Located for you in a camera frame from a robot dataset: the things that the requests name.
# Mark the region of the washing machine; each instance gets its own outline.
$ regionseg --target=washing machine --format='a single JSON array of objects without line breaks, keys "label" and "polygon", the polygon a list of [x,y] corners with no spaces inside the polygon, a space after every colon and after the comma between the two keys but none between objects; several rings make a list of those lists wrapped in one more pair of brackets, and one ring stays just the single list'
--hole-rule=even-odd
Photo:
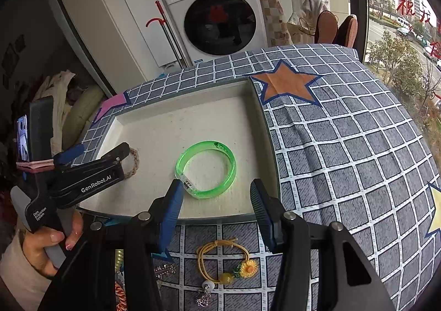
[{"label": "washing machine", "polygon": [[267,47],[259,0],[165,0],[193,63]]}]

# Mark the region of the yellow star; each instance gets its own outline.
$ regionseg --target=yellow star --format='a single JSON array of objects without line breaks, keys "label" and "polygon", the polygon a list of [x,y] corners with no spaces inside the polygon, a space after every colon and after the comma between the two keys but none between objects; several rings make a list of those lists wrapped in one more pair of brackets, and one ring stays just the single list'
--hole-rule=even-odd
[{"label": "yellow star", "polygon": [[431,189],[432,197],[434,198],[435,215],[429,229],[427,230],[426,237],[441,231],[441,191],[431,183],[429,183],[429,188]]},{"label": "yellow star", "polygon": [[296,71],[280,60],[272,72],[258,72],[251,77],[264,85],[260,95],[262,105],[276,97],[289,95],[320,106],[309,86],[321,75]]}]

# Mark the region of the silver charm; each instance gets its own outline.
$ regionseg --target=silver charm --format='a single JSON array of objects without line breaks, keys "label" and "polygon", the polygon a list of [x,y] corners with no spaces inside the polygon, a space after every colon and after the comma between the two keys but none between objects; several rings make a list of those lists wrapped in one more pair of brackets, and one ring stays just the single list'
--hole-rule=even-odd
[{"label": "silver charm", "polygon": [[175,264],[164,264],[163,266],[158,266],[154,269],[156,278],[162,280],[163,276],[168,276],[176,273]]},{"label": "silver charm", "polygon": [[120,286],[123,288],[123,290],[126,290],[126,284],[124,282],[124,273],[122,273],[121,271],[118,271],[115,274],[115,281],[120,284]]},{"label": "silver charm", "polygon": [[198,295],[196,298],[196,304],[200,307],[208,307],[208,303],[211,297],[210,291],[214,290],[214,282],[206,280],[202,283],[203,294]]}]

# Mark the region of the hand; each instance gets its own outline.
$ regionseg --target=hand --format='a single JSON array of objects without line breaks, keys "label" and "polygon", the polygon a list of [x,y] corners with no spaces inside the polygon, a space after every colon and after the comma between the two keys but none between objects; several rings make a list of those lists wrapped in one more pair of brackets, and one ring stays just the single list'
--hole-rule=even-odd
[{"label": "hand", "polygon": [[[75,210],[72,216],[72,233],[66,239],[66,249],[71,250],[82,234],[83,220]],[[54,276],[57,269],[49,260],[44,247],[57,245],[64,239],[64,234],[57,230],[41,227],[32,234],[26,231],[23,241],[23,254],[35,270],[44,276]]]}]

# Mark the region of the pillow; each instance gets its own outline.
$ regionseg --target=pillow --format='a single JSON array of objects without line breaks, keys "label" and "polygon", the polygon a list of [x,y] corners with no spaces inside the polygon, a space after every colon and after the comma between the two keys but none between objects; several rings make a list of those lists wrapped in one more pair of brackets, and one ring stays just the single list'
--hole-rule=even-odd
[{"label": "pillow", "polygon": [[90,114],[89,118],[87,119],[87,121],[85,122],[85,125],[78,137],[78,139],[76,140],[75,144],[79,144],[82,142],[82,140],[84,139],[85,135],[87,134],[87,131],[89,131],[90,126],[92,125],[93,120],[95,119],[96,114],[98,113],[101,104],[105,101],[106,99],[103,98],[101,100],[101,103],[98,105],[98,107]]},{"label": "pillow", "polygon": [[103,97],[100,86],[92,85],[75,102],[63,125],[63,150],[75,144],[87,119],[101,104]]}]

